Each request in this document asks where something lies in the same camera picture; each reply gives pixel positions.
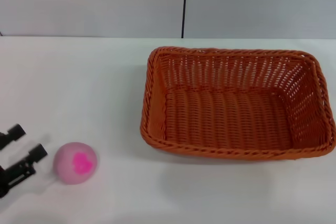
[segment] white tabletop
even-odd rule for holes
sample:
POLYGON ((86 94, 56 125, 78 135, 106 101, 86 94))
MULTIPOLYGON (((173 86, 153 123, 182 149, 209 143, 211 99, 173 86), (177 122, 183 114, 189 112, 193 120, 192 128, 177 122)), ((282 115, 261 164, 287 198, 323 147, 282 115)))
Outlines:
POLYGON ((0 131, 27 136, 3 167, 37 143, 37 175, 0 200, 1 224, 336 222, 336 151, 324 157, 238 162, 177 156, 139 132, 146 61, 159 46, 300 49, 316 56, 336 108, 336 40, 0 38, 0 131), (96 174, 67 186, 51 173, 61 145, 80 141, 96 174))

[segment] woven texture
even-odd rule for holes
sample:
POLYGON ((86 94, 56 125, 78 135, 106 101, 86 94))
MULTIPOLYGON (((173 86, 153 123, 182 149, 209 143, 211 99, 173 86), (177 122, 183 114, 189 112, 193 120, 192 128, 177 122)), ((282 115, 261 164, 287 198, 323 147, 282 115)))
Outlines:
POLYGON ((140 131, 155 148, 217 158, 296 159, 335 147, 320 65, 292 50, 154 50, 140 131))

